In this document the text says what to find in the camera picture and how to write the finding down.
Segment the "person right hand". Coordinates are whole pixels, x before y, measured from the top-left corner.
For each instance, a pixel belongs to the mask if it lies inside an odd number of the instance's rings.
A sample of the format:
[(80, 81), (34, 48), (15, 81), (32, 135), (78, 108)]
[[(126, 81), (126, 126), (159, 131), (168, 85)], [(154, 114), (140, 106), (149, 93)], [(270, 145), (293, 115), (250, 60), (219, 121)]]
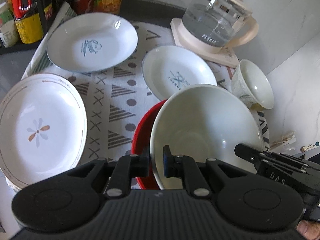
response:
[(305, 239), (319, 240), (320, 238), (320, 222), (301, 220), (296, 229)]

